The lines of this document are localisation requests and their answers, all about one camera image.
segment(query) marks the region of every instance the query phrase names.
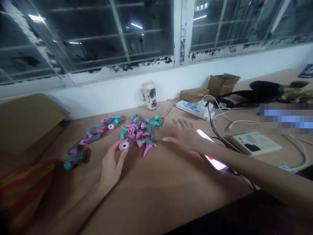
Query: power strip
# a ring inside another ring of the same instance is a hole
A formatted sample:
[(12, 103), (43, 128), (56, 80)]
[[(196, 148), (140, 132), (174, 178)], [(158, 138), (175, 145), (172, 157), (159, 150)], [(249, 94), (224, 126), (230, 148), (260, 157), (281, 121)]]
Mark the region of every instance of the power strip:
[(231, 137), (231, 141), (243, 153), (249, 156), (257, 156), (276, 152), (282, 148), (279, 144), (275, 143), (259, 132), (235, 135)]
[[(176, 103), (176, 107), (186, 111), (187, 113), (193, 114), (199, 118), (202, 118), (206, 121), (210, 120), (208, 107), (205, 106), (206, 102), (201, 100), (198, 102), (198, 105), (189, 103), (187, 101), (179, 101)], [(211, 114), (211, 119), (213, 119), (215, 112), (212, 110), (214, 104), (209, 103), (209, 109)]]

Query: phone screen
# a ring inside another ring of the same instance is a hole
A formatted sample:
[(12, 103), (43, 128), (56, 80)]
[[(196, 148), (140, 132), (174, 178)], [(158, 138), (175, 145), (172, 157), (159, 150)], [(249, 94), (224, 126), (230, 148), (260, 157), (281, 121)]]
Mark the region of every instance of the phone screen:
[[(211, 140), (212, 142), (214, 142), (210, 137), (208, 137), (202, 130), (200, 130), (200, 129), (197, 129), (197, 132), (199, 133), (199, 135), (200, 136), (202, 136), (203, 138), (205, 138), (205, 139), (208, 139), (208, 140)], [(205, 155), (205, 157), (208, 159), (208, 161), (214, 166), (214, 168), (216, 169), (216, 170), (221, 170), (221, 169), (224, 169), (225, 167), (227, 167), (227, 166), (225, 166), (223, 163), (220, 163), (220, 162), (218, 162), (217, 160), (215, 160), (215, 159), (213, 159), (213, 158), (211, 158), (211, 157), (209, 157), (209, 156), (206, 156)]]

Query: model kit part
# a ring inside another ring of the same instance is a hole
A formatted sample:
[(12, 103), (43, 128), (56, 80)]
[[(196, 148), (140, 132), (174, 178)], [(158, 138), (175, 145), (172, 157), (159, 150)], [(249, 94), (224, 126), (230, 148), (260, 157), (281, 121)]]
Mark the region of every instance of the model kit part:
[(74, 160), (64, 163), (64, 168), (66, 170), (72, 170), (75, 167), (81, 165), (87, 157), (87, 149), (83, 149), (79, 152), (79, 154), (75, 157)]

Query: small cardboard box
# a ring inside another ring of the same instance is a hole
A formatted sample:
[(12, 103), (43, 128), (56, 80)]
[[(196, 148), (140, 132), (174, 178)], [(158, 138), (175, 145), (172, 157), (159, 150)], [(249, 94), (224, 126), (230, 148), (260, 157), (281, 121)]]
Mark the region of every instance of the small cardboard box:
[(69, 112), (44, 94), (0, 103), (0, 175), (30, 166), (59, 136)]
[(187, 101), (189, 103), (194, 103), (194, 102), (200, 101), (203, 96), (208, 95), (208, 94), (209, 94), (209, 90), (201, 89), (201, 88), (181, 90), (180, 99)]
[(232, 92), (239, 79), (240, 77), (227, 73), (217, 76), (210, 75), (208, 89), (215, 96), (225, 95)]

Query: pink ring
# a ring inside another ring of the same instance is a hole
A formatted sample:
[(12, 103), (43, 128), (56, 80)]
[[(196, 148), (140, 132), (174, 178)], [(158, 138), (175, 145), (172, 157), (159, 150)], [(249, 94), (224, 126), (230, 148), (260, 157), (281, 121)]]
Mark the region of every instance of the pink ring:
[(111, 123), (111, 124), (108, 125), (108, 129), (109, 129), (109, 130), (113, 130), (114, 128), (115, 128), (115, 125), (114, 125), (114, 124)]
[(122, 146), (123, 146), (124, 144), (126, 144), (126, 146), (127, 146), (127, 148), (125, 148), (125, 149), (129, 149), (129, 143), (128, 143), (126, 140), (124, 140), (124, 141), (122, 141), (122, 142), (118, 145), (119, 150), (121, 150), (121, 151), (125, 150), (125, 149), (122, 149)]

